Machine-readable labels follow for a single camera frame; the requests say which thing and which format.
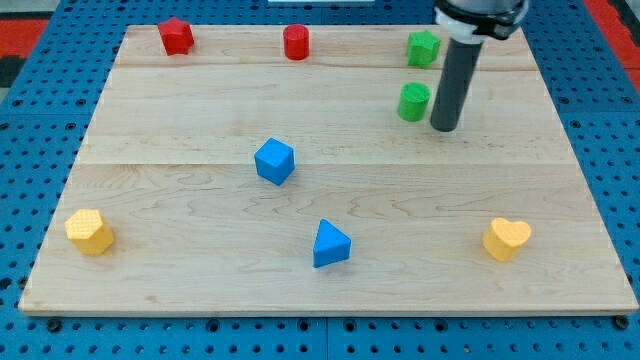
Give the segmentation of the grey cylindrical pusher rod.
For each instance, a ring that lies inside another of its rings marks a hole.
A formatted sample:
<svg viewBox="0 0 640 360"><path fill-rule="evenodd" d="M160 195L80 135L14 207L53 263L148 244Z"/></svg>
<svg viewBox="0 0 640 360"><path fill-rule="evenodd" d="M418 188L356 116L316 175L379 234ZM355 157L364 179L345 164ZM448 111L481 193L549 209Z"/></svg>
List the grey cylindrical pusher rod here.
<svg viewBox="0 0 640 360"><path fill-rule="evenodd" d="M482 44L449 41L430 124L440 132L458 126Z"/></svg>

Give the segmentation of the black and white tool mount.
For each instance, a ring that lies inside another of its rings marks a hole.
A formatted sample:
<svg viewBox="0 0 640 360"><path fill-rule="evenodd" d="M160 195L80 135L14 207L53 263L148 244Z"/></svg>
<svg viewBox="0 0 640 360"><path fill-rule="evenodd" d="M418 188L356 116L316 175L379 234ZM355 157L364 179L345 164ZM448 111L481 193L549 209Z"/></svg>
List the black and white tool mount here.
<svg viewBox="0 0 640 360"><path fill-rule="evenodd" d="M435 21L459 43L508 39L522 24L528 0L435 0Z"/></svg>

